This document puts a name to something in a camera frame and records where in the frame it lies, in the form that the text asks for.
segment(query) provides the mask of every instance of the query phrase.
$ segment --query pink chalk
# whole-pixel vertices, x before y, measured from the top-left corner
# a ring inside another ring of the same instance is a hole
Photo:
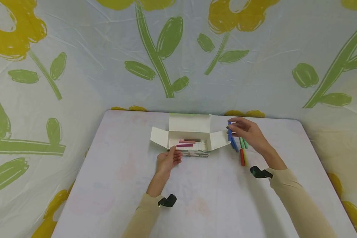
[[[193,144],[181,144],[181,145],[176,145],[176,147],[193,147]]]
[[[191,144],[195,144],[195,141],[186,141],[186,140],[179,140],[179,143],[191,143]]]

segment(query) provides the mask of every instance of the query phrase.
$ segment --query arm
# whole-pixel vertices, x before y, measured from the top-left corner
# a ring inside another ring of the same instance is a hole
[[[171,175],[171,169],[181,163],[182,153],[171,147],[169,152],[161,153],[157,157],[156,173],[153,176],[146,193],[141,198],[135,214],[128,223],[122,238],[147,238],[159,217],[158,202],[163,198],[161,191]]]
[[[232,118],[229,128],[234,136],[243,137],[258,153],[273,174],[270,179],[271,188],[279,196],[286,208],[300,238],[332,238],[337,237],[328,221],[321,213],[311,197],[298,183],[297,178],[280,158],[276,150],[268,143],[256,123],[245,118]]]

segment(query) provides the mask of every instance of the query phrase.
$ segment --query white tabletop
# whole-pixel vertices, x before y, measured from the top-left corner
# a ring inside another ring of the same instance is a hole
[[[165,149],[149,140],[151,127],[168,130],[168,113],[107,111],[53,238],[121,237],[145,193],[156,156]],[[212,116],[211,132],[231,117]],[[250,118],[341,238],[357,237],[303,126],[296,120]],[[267,168],[251,147],[249,167]],[[298,237],[268,178],[254,178],[230,145],[209,158],[183,157],[162,195],[174,194],[173,208],[161,209],[150,237]]]

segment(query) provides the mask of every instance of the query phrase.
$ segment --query green chalk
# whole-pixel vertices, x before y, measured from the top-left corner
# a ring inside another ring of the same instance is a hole
[[[245,144],[245,148],[248,149],[249,146],[248,146],[248,143],[246,142],[245,138],[243,138],[243,143]]]
[[[244,146],[244,144],[243,144],[242,138],[239,138],[239,143],[241,144],[241,149],[244,149],[245,146]]]

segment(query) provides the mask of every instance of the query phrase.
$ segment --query floral backdrop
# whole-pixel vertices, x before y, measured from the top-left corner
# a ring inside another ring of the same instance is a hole
[[[357,231],[357,0],[0,0],[0,237],[50,237],[106,109],[294,118]]]

